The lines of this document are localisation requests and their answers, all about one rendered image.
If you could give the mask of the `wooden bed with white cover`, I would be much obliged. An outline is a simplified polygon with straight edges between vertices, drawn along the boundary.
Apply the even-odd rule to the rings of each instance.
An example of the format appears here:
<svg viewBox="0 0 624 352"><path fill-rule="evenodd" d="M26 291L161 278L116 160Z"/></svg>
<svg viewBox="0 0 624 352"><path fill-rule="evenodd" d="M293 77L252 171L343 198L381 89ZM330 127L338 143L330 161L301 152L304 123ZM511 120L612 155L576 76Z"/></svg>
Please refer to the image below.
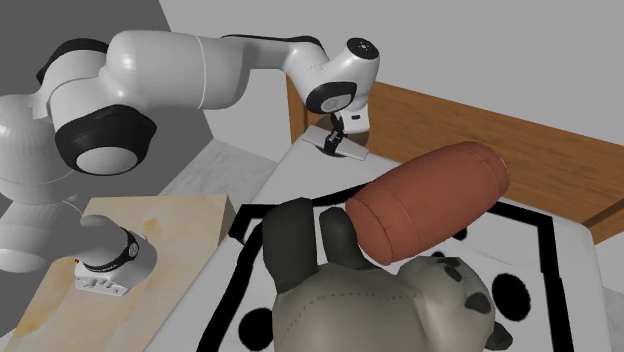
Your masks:
<svg viewBox="0 0 624 352"><path fill-rule="evenodd" d="M353 184L390 161L403 162L464 140L492 145L511 171L507 198L580 222L559 240L575 297L569 310L578 352L624 352L624 146L471 107L385 83L373 86L370 155L335 160L294 144L274 171L241 158L217 158L219 141L200 152L164 189L167 195L226 193L235 206L286 189L321 194L337 179Z"/></svg>

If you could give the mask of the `brown bolster pillow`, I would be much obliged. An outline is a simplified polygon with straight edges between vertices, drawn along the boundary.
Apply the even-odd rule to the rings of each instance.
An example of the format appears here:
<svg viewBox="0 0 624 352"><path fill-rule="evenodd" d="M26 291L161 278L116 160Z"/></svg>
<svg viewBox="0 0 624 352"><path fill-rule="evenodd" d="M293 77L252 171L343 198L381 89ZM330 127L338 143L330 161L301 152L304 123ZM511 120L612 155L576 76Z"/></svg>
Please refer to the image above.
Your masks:
<svg viewBox="0 0 624 352"><path fill-rule="evenodd" d="M384 173L345 202L360 248L382 265L463 230L511 183L504 159L475 141L448 145Z"/></svg>

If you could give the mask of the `beige wooden robot stand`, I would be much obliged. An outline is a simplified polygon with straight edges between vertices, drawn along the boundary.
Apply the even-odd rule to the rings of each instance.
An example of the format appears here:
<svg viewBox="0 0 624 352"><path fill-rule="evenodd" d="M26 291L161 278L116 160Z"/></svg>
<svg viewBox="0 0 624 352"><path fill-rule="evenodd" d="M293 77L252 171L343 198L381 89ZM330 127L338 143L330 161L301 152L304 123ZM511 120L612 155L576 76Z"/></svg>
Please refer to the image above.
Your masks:
<svg viewBox="0 0 624 352"><path fill-rule="evenodd" d="M225 195L94 198L101 214L146 236L152 273L123 296L86 291L72 257L51 264L0 352L143 352L227 234Z"/></svg>

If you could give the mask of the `grey plush bunny toy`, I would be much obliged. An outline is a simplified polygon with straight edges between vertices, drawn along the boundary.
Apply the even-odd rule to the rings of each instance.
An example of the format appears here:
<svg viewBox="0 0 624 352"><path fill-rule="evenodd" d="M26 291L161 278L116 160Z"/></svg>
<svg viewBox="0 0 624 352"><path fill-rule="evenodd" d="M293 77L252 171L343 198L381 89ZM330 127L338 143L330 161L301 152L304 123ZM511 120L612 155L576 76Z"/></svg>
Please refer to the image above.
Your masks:
<svg viewBox="0 0 624 352"><path fill-rule="evenodd" d="M276 288L275 352L504 351L483 281L456 257L416 256L391 274L362 254L346 212L320 215L307 198L261 222L263 260Z"/></svg>

